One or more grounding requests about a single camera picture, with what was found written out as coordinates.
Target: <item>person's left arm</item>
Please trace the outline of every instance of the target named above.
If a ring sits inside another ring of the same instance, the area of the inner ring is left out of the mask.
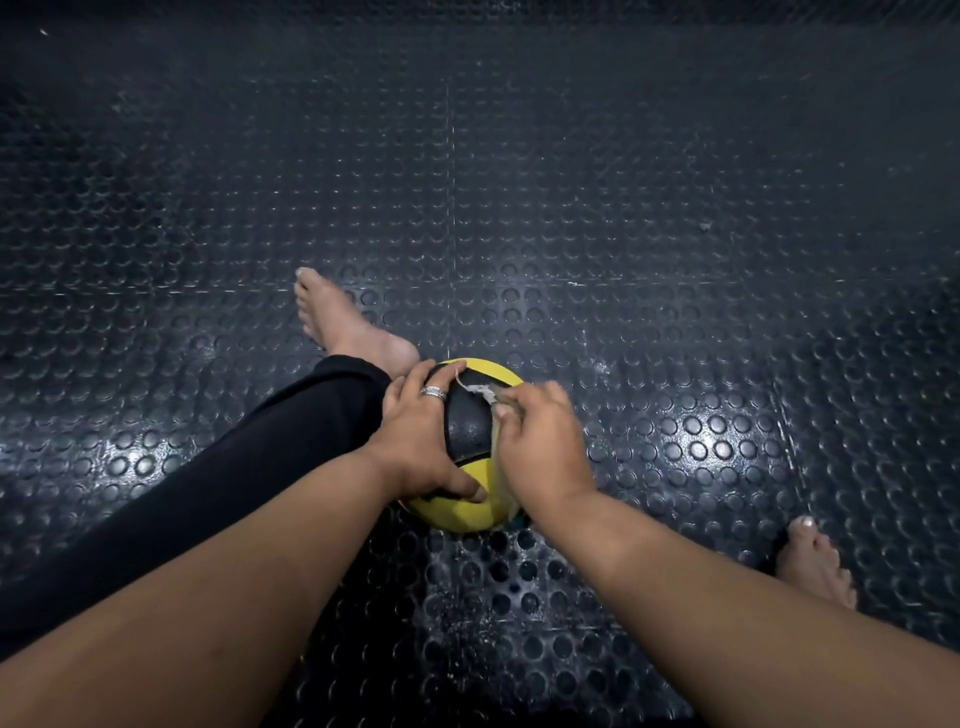
[[[0,725],[257,725],[384,506],[483,495],[446,456],[443,403],[420,395],[432,365],[391,385],[364,447],[0,665]]]

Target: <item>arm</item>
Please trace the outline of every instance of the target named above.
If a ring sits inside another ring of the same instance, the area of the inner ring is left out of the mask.
[[[517,497],[664,676],[716,726],[947,726],[960,656],[745,569],[596,491],[563,389],[512,390]]]
[[[432,364],[391,385],[363,448],[0,665],[0,725],[256,725],[383,507],[478,488],[446,457],[442,403],[418,396]]]

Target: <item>foot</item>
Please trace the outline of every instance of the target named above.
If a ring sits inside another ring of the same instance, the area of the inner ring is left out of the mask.
[[[850,570],[840,568],[840,553],[811,516],[800,516],[787,527],[790,540],[777,555],[777,579],[813,595],[856,609]]]
[[[417,347],[367,321],[346,293],[313,268],[297,270],[294,293],[303,333],[328,354],[365,359],[390,379],[406,376],[420,361]]]

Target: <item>yellow panel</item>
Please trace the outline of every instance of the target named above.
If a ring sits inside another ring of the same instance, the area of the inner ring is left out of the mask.
[[[504,366],[487,359],[465,357],[467,366],[487,376],[492,376],[511,386],[523,383],[523,379]],[[484,490],[487,500],[482,503],[469,503],[447,497],[435,497],[430,500],[414,498],[403,503],[411,513],[420,516],[434,528],[455,533],[485,531],[502,525],[510,516],[509,508],[499,495],[499,487],[493,475],[493,462],[489,457],[474,460],[461,466],[462,470],[475,477]]]

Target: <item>black pants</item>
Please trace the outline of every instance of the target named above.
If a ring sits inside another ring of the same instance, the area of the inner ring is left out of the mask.
[[[329,356],[143,496],[0,587],[0,660],[240,521],[380,426],[390,378]]]

